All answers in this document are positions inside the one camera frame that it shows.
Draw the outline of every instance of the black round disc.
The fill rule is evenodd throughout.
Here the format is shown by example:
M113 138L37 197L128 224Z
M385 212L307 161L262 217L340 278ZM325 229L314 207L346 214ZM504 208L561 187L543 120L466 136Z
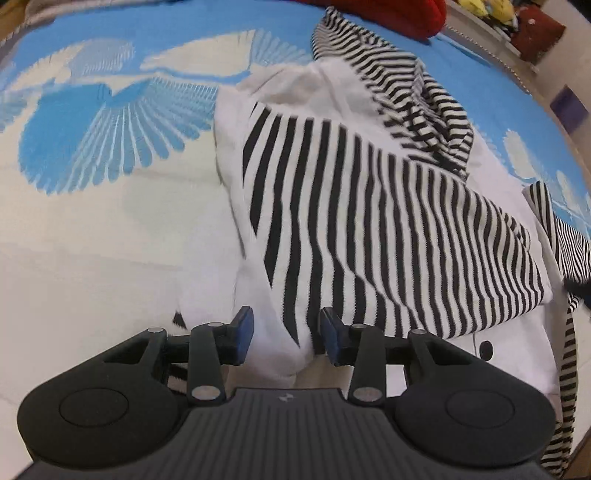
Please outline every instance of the black round disc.
M176 426L172 392L138 365L98 362L27 395L18 428L31 453L69 468L107 468L162 445Z
M452 465L501 468L536 458L554 410L535 388L485 365L448 366L408 388L394 419L420 450Z
M65 421L79 427L104 427L127 413L125 395L110 388L87 388L68 395L60 405Z

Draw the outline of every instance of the bed sheet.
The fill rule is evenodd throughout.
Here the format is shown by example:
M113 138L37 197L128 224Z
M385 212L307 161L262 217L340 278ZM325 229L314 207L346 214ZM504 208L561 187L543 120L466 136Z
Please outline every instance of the bed sheet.
M12 50L0 72L0 420L47 378L170 329L184 244L219 188L216 87L310 61L321 16L289 2L143 5L58 18ZM444 37L355 21L419 55L507 170L544 180L588 235L580 170L530 96ZM0 429L0 478L26 459L13 426Z

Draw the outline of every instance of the striped sleeve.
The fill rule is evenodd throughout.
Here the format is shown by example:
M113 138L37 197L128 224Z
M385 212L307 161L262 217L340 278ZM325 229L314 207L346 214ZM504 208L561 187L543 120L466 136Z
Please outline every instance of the striped sleeve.
M467 176L473 130L462 106L410 52L330 7L314 31L314 59L340 57L371 92L384 127L413 149L411 158Z
M591 248L587 239L558 218L552 208L547 186L538 181L524 190L534 213L548 236L560 272L569 280L582 283L591 279ZM581 299L568 294L564 350L560 361L560 400L563 421L556 431L544 456L542 465L556 476L569 466L573 444L574 413L577 401L577 344L573 315Z

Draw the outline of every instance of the red pillow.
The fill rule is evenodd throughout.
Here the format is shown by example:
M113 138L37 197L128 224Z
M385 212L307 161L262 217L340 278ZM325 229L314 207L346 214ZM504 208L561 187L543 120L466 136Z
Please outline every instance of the red pillow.
M439 33L445 25L445 0L296 1L321 7L333 6L415 40L426 40Z
M519 32L511 43L521 53L521 59L537 63L562 38L566 27L540 10L528 5L519 10Z

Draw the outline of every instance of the blue patterned bedspread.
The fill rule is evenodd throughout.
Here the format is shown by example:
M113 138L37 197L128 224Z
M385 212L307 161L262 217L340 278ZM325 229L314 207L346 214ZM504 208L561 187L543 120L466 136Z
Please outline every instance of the blue patterned bedspread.
M310 61L321 15L290 2L191 0L59 18L28 34L0 72L2 162L17 161L30 188L62 194L174 161L211 130L217 86ZM418 43L360 23L420 56L509 172L544 180L558 214L589 234L579 167L529 95L444 37Z

